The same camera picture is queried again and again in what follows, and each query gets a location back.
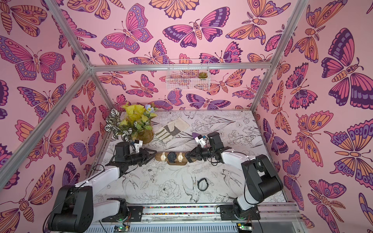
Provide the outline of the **cream strap watch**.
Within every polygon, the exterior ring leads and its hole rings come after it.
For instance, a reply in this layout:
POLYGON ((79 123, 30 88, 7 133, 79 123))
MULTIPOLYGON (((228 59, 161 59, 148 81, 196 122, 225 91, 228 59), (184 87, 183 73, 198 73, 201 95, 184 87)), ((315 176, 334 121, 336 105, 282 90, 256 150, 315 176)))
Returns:
POLYGON ((167 155, 166 155, 166 152, 164 151, 164 152, 162 152, 162 155, 161 155, 161 157, 160 157, 160 159, 161 159, 161 161, 162 162, 167 162, 167 155))

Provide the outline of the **translucent beige watch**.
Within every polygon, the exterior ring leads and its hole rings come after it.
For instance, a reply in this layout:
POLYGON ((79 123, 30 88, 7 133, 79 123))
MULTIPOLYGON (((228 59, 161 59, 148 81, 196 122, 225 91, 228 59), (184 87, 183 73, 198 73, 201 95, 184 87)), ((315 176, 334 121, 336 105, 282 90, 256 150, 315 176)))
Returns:
POLYGON ((179 163, 182 163, 183 162, 183 159, 184 159, 184 154, 182 152, 180 152, 178 155, 177 155, 177 160, 179 163))

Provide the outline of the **black chunky sport watch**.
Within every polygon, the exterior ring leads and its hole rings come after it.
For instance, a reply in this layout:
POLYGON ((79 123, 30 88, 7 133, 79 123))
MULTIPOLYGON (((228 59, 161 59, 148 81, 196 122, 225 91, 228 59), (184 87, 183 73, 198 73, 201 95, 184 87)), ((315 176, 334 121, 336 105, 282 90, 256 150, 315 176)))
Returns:
POLYGON ((169 152, 168 155, 167 155, 167 158, 168 158, 168 162, 170 164, 174 164, 175 160, 177 158, 176 152, 173 152, 173 151, 169 152))

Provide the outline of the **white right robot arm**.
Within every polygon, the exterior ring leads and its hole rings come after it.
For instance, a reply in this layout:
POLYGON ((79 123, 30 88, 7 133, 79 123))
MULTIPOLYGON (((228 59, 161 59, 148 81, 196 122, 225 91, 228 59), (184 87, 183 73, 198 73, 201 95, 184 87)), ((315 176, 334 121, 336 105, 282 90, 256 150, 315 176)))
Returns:
POLYGON ((266 198, 283 190, 283 182, 266 155, 249 158, 246 154, 224 146, 220 134, 210 133, 195 138, 198 146, 186 152, 185 158, 195 160, 214 159, 218 163, 232 166, 243 172, 245 183, 243 194, 233 200, 233 211, 237 218, 256 217, 256 206, 266 198))

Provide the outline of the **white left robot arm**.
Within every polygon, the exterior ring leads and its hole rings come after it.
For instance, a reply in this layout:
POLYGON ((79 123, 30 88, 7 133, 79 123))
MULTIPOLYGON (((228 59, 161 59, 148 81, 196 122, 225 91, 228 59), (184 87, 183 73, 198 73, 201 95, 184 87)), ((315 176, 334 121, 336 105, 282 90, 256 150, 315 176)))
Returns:
POLYGON ((102 203, 94 203, 93 198, 111 182, 128 174, 130 166, 146 165, 156 154, 156 150, 143 148, 139 140, 116 144, 109 163, 97 174, 59 189, 53 209, 43 226, 51 232, 83 233, 91 223, 105 218, 126 221, 129 210, 125 199, 110 198, 102 203))

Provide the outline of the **wooden watch stand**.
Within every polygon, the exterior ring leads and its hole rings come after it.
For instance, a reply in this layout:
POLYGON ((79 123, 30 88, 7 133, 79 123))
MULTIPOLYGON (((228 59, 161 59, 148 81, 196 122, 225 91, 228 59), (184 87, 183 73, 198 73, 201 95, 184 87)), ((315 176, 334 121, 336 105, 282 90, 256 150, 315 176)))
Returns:
MULTIPOLYGON (((182 151, 174 151, 174 152, 176 152, 176 155, 178 155, 180 152, 182 152, 182 151)), ((174 164, 170 164, 169 162, 168 162, 168 159, 167 159, 167 164, 168 165, 170 165, 170 166, 185 166, 187 163, 189 163, 188 162, 188 160, 185 158, 185 152, 182 152, 183 154, 184 154, 184 159, 183 159, 183 162, 182 163, 179 163, 178 162, 178 160, 176 159, 175 160, 175 163, 174 164)), ((161 161, 161 159, 160 159, 160 157, 161 157, 161 155, 162 155, 162 152, 158 152, 157 154, 156 154, 156 156, 155 156, 155 160, 156 161, 158 161, 158 162, 162 162, 161 161)))

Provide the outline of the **thin black watch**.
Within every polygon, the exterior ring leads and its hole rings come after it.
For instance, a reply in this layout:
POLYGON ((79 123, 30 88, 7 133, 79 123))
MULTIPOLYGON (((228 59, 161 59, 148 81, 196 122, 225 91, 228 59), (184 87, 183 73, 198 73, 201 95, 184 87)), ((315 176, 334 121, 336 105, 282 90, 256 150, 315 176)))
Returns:
POLYGON ((198 182, 197 182, 197 187, 198 189, 201 191, 201 192, 205 192, 208 187, 209 187, 209 183, 207 181, 207 178, 201 178, 198 182))

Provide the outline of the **purple pink garden trowel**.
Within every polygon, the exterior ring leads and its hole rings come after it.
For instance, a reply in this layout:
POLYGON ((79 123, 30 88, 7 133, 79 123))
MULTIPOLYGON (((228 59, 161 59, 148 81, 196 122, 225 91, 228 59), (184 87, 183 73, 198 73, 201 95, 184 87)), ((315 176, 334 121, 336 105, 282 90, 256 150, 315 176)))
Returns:
POLYGON ((202 136, 198 133, 192 133, 192 137, 195 138, 201 138, 202 136))

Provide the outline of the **cream grey gardening glove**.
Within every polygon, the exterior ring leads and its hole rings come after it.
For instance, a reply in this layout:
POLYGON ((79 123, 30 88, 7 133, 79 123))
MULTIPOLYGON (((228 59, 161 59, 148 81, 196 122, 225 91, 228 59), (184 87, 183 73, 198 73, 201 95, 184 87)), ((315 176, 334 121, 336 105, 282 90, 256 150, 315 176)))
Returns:
POLYGON ((167 143, 188 128, 189 124, 183 119, 178 118, 157 130, 154 133, 154 137, 163 143, 167 143))

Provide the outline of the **potted plant yellow leaves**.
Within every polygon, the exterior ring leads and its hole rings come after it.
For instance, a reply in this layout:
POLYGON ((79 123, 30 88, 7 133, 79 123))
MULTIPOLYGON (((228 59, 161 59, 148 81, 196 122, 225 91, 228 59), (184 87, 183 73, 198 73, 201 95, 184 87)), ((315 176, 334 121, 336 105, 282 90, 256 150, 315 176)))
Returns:
POLYGON ((105 119, 104 129, 112 133, 115 140, 141 140, 143 144, 148 144, 154 138, 152 120, 157 117, 157 110, 154 104, 126 104, 119 109, 112 108, 105 119))

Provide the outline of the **small green succulent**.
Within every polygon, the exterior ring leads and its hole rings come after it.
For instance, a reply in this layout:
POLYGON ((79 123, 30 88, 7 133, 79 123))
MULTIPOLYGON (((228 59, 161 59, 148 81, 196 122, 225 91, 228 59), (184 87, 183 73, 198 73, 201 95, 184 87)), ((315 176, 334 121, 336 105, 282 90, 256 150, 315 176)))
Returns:
POLYGON ((207 72, 200 72, 198 74, 199 79, 207 79, 208 78, 208 73, 207 72))

